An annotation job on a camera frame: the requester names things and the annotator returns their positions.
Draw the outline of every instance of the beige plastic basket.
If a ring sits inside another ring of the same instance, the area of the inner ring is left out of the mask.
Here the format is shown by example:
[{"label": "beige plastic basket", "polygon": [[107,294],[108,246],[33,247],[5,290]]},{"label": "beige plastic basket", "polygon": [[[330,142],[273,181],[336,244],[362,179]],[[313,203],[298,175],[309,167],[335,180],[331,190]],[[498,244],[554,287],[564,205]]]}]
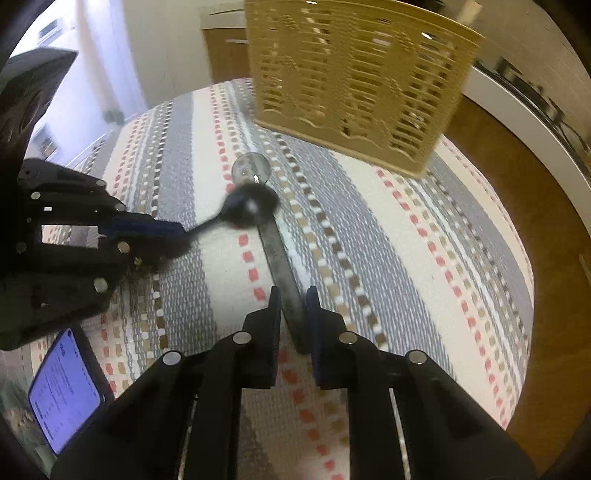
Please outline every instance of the beige plastic basket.
[{"label": "beige plastic basket", "polygon": [[256,121],[420,177],[481,36],[391,0],[247,0]]}]

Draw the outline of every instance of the screw head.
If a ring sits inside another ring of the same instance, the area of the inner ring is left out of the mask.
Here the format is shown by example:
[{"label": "screw head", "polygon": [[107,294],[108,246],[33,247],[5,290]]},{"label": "screw head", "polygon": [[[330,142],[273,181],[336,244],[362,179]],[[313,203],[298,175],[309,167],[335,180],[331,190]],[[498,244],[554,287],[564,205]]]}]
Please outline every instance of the screw head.
[{"label": "screw head", "polygon": [[127,243],[127,242],[119,242],[117,244],[117,249],[122,254],[128,254],[129,252],[131,252],[131,247],[129,246],[129,243]]},{"label": "screw head", "polygon": [[343,332],[339,335],[339,342],[346,345],[353,345],[357,341],[357,334],[353,332]]},{"label": "screw head", "polygon": [[408,354],[408,359],[416,365],[422,365],[427,361],[427,355],[420,350],[413,350]]},{"label": "screw head", "polygon": [[176,365],[181,361],[181,354],[175,351],[166,352],[162,357],[162,362],[164,365],[172,366]]},{"label": "screw head", "polygon": [[238,345],[245,345],[252,340],[252,336],[248,332],[236,332],[232,337],[232,340]]},{"label": "screw head", "polygon": [[95,278],[94,285],[97,293],[105,293],[109,289],[109,284],[102,277]]}]

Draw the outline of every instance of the spoon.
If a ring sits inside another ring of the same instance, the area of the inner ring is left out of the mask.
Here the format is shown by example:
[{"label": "spoon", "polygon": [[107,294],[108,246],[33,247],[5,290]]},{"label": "spoon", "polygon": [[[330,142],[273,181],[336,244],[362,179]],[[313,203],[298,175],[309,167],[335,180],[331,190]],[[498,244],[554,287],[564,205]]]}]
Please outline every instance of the spoon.
[{"label": "spoon", "polygon": [[273,218],[279,205],[279,197],[262,183],[244,183],[228,194],[222,208],[215,216],[201,225],[191,228],[187,236],[193,239],[219,222],[236,228],[259,226]]}]

